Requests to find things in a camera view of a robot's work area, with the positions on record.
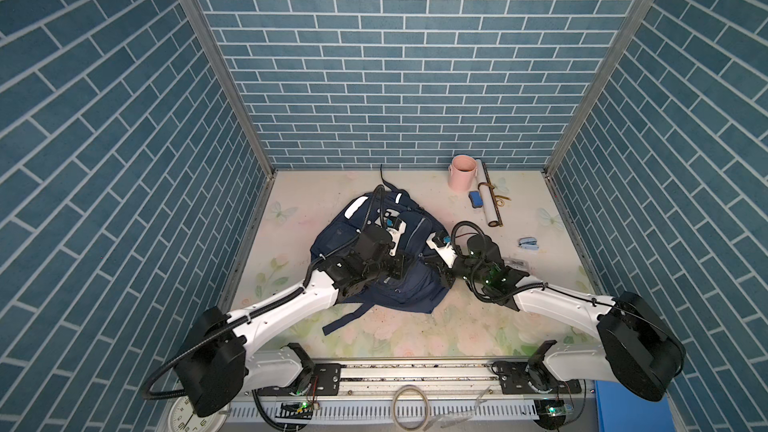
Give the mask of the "navy blue student backpack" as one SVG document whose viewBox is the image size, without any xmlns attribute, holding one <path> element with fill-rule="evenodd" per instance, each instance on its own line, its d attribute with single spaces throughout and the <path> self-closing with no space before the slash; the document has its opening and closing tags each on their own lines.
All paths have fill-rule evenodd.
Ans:
<svg viewBox="0 0 768 432">
<path fill-rule="evenodd" d="M 311 268 L 326 273 L 339 303 L 358 308 L 325 325 L 329 335 L 380 306 L 430 314 L 454 277 L 434 245 L 450 237 L 404 189 L 382 180 L 334 217 L 310 247 Z"/>
</svg>

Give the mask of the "clear plastic pencil box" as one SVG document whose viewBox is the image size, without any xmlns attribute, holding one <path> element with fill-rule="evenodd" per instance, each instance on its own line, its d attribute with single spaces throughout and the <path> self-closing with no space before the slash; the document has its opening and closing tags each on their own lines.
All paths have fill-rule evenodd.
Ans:
<svg viewBox="0 0 768 432">
<path fill-rule="evenodd" d="M 530 272 L 530 266 L 528 262 L 525 260 L 509 257 L 509 258 L 505 258 L 504 262 L 507 266 L 515 270 L 519 270 L 525 273 Z"/>
</svg>

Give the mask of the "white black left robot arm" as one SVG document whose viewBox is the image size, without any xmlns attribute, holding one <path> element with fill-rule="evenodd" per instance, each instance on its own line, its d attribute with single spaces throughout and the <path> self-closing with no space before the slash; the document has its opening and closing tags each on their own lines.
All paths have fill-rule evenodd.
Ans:
<svg viewBox="0 0 768 432">
<path fill-rule="evenodd" d="M 245 385 L 284 387 L 303 371 L 290 348 L 271 358 L 258 351 L 297 322 L 360 293 L 402 263 L 397 246 L 406 231 L 399 219 L 367 223 L 333 252 L 312 263 L 305 279 L 254 306 L 223 313 L 204 312 L 192 326 L 172 366 L 194 412 L 208 417 Z"/>
</svg>

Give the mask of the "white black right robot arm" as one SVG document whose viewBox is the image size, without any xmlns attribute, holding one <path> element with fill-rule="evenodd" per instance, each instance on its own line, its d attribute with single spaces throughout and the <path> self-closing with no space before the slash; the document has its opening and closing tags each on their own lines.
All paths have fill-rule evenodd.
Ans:
<svg viewBox="0 0 768 432">
<path fill-rule="evenodd" d="M 543 342 L 525 367 L 534 390 L 547 393 L 574 380 L 609 381 L 658 402 L 682 372 L 684 346 L 638 294 L 612 297 L 554 286 L 506 264 L 483 233 L 457 246 L 453 236 L 438 232 L 426 244 L 439 256 L 441 270 L 462 279 L 479 301 L 548 317 L 597 338 L 595 344 Z"/>
</svg>

